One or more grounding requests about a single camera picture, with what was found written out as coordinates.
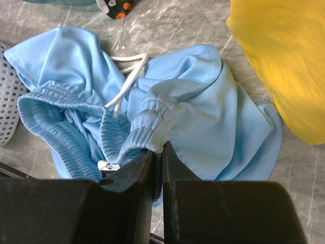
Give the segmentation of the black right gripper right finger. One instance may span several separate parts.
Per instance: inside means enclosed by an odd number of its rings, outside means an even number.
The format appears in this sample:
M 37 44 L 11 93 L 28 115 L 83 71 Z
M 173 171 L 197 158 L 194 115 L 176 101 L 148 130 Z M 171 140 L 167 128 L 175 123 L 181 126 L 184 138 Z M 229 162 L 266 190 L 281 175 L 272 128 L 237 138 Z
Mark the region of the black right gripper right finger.
M 162 152 L 165 243 L 306 243 L 286 189 L 272 181 L 205 181 L 167 142 Z

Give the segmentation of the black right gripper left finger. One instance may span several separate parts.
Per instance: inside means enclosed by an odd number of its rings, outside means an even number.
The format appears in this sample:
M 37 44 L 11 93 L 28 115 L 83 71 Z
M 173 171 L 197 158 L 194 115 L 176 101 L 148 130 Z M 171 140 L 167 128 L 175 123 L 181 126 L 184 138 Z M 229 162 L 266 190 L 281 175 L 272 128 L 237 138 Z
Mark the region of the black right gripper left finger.
M 100 182 L 1 177 L 1 243 L 149 243 L 153 153 Z

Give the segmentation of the light blue shorts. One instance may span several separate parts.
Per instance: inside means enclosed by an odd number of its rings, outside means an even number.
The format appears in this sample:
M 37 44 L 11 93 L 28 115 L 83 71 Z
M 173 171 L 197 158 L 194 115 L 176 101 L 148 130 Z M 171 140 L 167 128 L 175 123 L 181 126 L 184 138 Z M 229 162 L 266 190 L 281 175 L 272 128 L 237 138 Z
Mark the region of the light blue shorts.
M 23 125 L 51 149 L 64 179 L 100 181 L 142 149 L 171 142 L 203 180 L 268 180 L 282 141 L 270 102 L 252 99 L 212 45 L 146 60 L 127 81 L 98 36 L 57 27 L 4 52 L 28 93 L 17 102 Z

